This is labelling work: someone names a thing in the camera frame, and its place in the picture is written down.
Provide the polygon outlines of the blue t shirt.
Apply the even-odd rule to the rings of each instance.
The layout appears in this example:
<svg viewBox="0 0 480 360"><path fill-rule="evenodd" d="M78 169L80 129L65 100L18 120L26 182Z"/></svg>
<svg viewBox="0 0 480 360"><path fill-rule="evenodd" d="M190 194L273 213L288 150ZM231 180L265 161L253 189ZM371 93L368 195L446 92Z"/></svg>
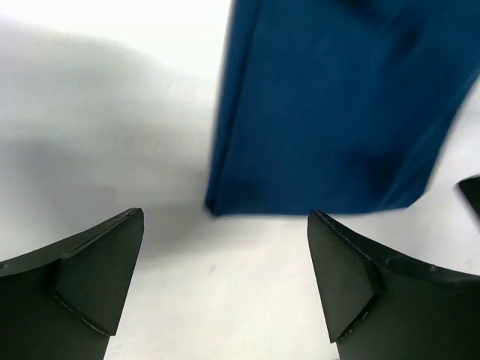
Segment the blue t shirt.
<svg viewBox="0 0 480 360"><path fill-rule="evenodd" d="M478 77L477 1L234 1L205 207L411 206Z"/></svg>

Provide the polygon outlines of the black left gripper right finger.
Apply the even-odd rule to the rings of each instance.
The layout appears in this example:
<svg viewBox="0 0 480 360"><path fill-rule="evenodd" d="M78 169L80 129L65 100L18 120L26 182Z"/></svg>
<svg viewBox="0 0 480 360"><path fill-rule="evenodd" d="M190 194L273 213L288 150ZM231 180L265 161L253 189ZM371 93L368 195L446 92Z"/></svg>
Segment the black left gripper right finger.
<svg viewBox="0 0 480 360"><path fill-rule="evenodd" d="M320 211L307 240L341 359L479 358L479 277L407 256Z"/></svg>

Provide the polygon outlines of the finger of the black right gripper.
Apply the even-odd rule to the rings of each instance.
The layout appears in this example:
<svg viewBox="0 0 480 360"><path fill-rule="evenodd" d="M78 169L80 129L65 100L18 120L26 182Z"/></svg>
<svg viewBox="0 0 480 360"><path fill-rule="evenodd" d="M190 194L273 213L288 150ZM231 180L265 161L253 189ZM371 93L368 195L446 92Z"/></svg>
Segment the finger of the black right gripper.
<svg viewBox="0 0 480 360"><path fill-rule="evenodd" d="M465 178L458 183L460 192L476 216L480 217L480 178Z"/></svg>

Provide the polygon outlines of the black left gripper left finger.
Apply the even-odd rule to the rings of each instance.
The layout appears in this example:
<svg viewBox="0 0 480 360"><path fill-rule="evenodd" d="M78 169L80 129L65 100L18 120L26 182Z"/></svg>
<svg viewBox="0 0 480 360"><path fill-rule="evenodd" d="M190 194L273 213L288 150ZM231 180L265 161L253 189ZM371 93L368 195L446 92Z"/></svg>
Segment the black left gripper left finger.
<svg viewBox="0 0 480 360"><path fill-rule="evenodd" d="M103 359L116 335L144 233L130 208L1 261L1 358Z"/></svg>

